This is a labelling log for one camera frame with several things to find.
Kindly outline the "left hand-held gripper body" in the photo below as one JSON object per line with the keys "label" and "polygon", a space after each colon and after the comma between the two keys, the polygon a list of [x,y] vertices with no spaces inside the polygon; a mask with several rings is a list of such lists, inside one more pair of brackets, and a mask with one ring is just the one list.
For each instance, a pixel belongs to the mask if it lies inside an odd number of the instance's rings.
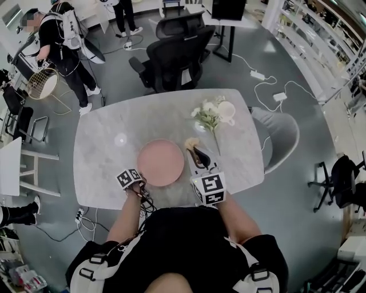
{"label": "left hand-held gripper body", "polygon": [[117,181],[119,182],[121,188],[125,190],[134,183],[141,182],[142,177],[136,169],[126,169],[117,176]]}

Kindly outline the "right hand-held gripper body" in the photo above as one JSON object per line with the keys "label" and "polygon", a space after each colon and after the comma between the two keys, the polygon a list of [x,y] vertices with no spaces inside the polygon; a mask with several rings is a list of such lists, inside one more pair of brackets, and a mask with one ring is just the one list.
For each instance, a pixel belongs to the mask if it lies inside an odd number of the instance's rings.
{"label": "right hand-held gripper body", "polygon": [[199,148],[206,153],[211,160],[209,169],[198,169],[186,149],[189,169],[191,172],[190,183],[203,205],[216,205],[226,200],[226,181],[224,172],[218,166],[218,161],[214,153],[205,149]]}

